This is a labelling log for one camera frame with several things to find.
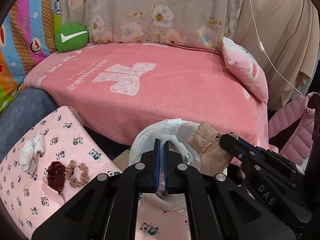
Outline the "floral grey bedsheet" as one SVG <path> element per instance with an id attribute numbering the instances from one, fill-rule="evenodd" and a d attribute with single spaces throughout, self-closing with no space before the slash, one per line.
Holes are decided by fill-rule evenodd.
<path id="1" fill-rule="evenodd" d="M 153 42 L 221 50 L 233 38 L 243 0 L 60 0 L 61 22 L 91 43 Z"/>

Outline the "beige sock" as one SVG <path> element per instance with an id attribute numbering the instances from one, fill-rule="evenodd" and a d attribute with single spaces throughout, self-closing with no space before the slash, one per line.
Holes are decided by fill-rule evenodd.
<path id="1" fill-rule="evenodd" d="M 188 144 L 200 155 L 200 172 L 208 176 L 222 173 L 229 164 L 240 166 L 240 161 L 220 146 L 222 133 L 206 122 L 201 122 Z"/>

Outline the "blue grey plush blanket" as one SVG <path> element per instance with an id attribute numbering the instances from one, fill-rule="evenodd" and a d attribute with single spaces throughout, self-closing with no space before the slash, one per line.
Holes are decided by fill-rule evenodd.
<path id="1" fill-rule="evenodd" d="M 47 92 L 26 88 L 1 116 L 1 159 L 38 122 L 58 108 Z"/>

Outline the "green round cushion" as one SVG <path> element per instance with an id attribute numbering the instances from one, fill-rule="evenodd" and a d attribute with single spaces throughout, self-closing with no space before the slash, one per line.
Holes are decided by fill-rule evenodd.
<path id="1" fill-rule="evenodd" d="M 84 48 L 88 42 L 88 30 L 83 25 L 69 23 L 62 25 L 55 34 L 57 53 Z"/>

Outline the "dark red scrunchie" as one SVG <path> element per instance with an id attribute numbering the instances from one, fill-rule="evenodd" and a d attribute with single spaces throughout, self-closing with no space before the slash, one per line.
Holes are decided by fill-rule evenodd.
<path id="1" fill-rule="evenodd" d="M 65 186 L 65 165 L 59 161 L 53 161 L 47 169 L 48 186 L 61 193 Z"/>

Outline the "pink towel blanket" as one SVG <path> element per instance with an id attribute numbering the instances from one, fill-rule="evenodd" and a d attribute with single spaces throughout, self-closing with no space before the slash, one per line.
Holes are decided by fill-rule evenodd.
<path id="1" fill-rule="evenodd" d="M 220 54 L 153 43 L 91 44 L 54 53 L 24 85 L 73 107 L 85 125 L 124 145 L 165 119 L 207 122 L 268 148 L 267 107 L 226 68 Z"/>

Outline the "pink panda print sheet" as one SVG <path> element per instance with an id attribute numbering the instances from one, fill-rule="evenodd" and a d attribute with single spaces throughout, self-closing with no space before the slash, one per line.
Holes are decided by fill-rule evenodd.
<path id="1" fill-rule="evenodd" d="M 31 128 L 1 162 L 1 201 L 27 239 L 98 174 L 120 174 L 63 106 Z"/>

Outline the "pink quilted jacket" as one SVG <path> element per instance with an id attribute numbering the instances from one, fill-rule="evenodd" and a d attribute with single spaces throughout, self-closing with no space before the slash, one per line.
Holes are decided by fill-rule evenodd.
<path id="1" fill-rule="evenodd" d="M 278 110 L 268 122 L 269 144 L 278 153 L 301 166 L 312 148 L 312 133 L 319 94 L 298 95 Z"/>

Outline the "beige curtain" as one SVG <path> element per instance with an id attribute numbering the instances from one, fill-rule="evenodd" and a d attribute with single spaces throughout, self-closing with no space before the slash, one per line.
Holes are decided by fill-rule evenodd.
<path id="1" fill-rule="evenodd" d="M 313 76 L 319 49 L 318 11 L 311 0 L 243 0 L 234 42 L 264 70 L 268 109 L 283 107 Z"/>

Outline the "pink beige scrunchie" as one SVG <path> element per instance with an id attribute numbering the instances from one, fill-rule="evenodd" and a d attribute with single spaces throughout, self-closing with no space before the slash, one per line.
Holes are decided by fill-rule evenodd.
<path id="1" fill-rule="evenodd" d="M 79 189 L 86 186 L 89 181 L 89 169 L 84 163 L 77 164 L 71 160 L 65 169 L 65 180 L 73 189 Z"/>

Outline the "small pink pillow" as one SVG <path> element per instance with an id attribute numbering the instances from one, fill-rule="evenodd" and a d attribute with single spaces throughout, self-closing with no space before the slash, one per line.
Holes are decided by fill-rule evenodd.
<path id="1" fill-rule="evenodd" d="M 265 73 L 255 58 L 227 37 L 222 39 L 223 58 L 227 69 L 261 102 L 268 103 Z"/>

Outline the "white plastic trash bag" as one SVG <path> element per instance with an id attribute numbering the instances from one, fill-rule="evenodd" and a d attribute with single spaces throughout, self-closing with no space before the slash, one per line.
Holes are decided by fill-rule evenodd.
<path id="1" fill-rule="evenodd" d="M 170 150 L 179 153 L 185 164 L 200 169 L 200 155 L 188 144 L 188 139 L 195 134 L 199 124 L 182 119 L 167 119 L 151 124 L 143 129 L 133 141 L 129 152 L 129 165 L 140 161 L 143 153 L 153 150 L 155 140 L 169 143 Z M 160 178 L 160 189 L 156 193 L 146 193 L 144 197 L 163 211 L 185 210 L 185 198 L 182 194 L 168 195 L 164 192 L 164 179 Z"/>

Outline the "colourful monkey cartoon quilt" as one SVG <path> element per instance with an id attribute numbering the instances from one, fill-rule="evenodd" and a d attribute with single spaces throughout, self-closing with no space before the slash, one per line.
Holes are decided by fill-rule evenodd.
<path id="1" fill-rule="evenodd" d="M 1 25 L 1 111 L 23 90 L 25 76 L 56 52 L 59 0 L 16 0 Z"/>

